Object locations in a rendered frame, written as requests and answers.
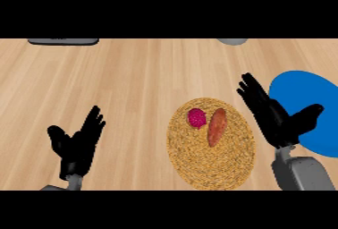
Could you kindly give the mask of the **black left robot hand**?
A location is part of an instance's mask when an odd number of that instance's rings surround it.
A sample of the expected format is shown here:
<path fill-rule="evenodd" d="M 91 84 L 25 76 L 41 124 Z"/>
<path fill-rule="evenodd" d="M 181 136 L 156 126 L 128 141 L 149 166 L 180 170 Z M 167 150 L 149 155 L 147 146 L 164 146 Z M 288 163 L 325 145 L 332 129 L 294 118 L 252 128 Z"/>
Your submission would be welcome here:
<path fill-rule="evenodd" d="M 66 181 L 74 174 L 80 177 L 87 175 L 94 158 L 96 144 L 105 125 L 106 121 L 100 114 L 100 108 L 93 106 L 81 129 L 72 136 L 69 136 L 56 125 L 47 128 L 52 149 L 60 157 L 59 178 L 63 181 Z"/>

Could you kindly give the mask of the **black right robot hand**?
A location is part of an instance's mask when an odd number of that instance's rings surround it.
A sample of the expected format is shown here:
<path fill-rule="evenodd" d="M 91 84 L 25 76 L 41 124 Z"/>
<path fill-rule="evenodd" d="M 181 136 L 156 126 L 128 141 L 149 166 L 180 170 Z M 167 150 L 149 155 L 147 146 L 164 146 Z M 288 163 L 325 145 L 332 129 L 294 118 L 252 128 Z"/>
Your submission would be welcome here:
<path fill-rule="evenodd" d="M 279 101 L 269 97 L 249 72 L 242 75 L 236 91 L 255 117 L 257 125 L 269 144 L 274 148 L 297 145 L 300 136 L 313 131 L 317 126 L 323 105 L 313 104 L 295 114 L 288 115 Z"/>

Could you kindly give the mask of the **blue plate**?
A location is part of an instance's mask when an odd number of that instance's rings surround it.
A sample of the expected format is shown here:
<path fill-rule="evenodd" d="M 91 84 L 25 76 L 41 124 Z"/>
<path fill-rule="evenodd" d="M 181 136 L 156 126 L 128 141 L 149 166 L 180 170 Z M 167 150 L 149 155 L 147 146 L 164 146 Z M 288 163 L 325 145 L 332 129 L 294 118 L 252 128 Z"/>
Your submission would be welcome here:
<path fill-rule="evenodd" d="M 338 158 L 338 86 L 311 72 L 288 71 L 273 79 L 269 96 L 289 115 L 313 104 L 323 106 L 316 129 L 300 136 L 300 144 L 325 157 Z"/>

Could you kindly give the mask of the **orange sweet potato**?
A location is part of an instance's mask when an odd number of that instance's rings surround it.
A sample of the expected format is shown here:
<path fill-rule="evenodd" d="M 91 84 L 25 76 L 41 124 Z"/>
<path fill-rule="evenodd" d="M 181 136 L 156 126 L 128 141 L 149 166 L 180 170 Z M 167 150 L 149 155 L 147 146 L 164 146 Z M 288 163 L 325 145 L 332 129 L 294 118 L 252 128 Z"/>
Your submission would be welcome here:
<path fill-rule="evenodd" d="M 227 127 L 226 110 L 223 108 L 218 108 L 212 114 L 209 124 L 208 124 L 207 141 L 208 141 L 208 146 L 211 148 L 217 145 L 220 141 L 226 127 Z"/>

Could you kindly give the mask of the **woven yellow round placemat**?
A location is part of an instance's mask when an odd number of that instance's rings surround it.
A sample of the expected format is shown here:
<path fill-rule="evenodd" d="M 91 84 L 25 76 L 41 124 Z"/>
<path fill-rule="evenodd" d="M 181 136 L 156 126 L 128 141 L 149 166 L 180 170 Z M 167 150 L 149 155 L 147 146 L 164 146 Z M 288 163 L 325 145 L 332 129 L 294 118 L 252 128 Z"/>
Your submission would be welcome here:
<path fill-rule="evenodd" d="M 236 109 L 214 98 L 195 98 L 168 122 L 167 150 L 181 179 L 198 190 L 233 190 L 255 163 L 255 140 Z"/>

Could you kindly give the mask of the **magenta round vegetable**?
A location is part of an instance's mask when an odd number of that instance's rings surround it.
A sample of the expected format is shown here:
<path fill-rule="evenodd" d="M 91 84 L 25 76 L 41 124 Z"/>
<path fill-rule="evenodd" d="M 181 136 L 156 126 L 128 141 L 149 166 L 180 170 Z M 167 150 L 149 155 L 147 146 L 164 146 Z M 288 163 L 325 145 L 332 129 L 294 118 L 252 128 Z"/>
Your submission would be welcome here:
<path fill-rule="evenodd" d="M 187 112 L 187 121 L 190 126 L 199 129 L 207 124 L 207 113 L 199 108 L 193 108 Z"/>

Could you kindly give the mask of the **grey round object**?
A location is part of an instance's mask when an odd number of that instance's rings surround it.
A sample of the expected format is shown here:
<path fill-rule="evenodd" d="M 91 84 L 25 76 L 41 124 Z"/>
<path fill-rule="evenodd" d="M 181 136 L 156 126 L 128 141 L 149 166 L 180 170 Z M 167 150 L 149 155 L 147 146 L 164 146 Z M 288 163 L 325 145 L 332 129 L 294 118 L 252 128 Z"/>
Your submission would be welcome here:
<path fill-rule="evenodd" d="M 246 42 L 248 38 L 217 38 L 217 40 L 224 45 L 239 46 Z"/>

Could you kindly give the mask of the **dark grey flat appliance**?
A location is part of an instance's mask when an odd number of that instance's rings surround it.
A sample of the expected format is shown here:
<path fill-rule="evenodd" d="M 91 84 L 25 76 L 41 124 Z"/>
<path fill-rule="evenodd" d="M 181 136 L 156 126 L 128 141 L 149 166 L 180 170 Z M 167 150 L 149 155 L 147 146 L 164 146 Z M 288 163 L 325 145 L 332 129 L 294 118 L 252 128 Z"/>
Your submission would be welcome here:
<path fill-rule="evenodd" d="M 99 42 L 99 38 L 28 38 L 28 42 L 49 46 L 90 46 Z"/>

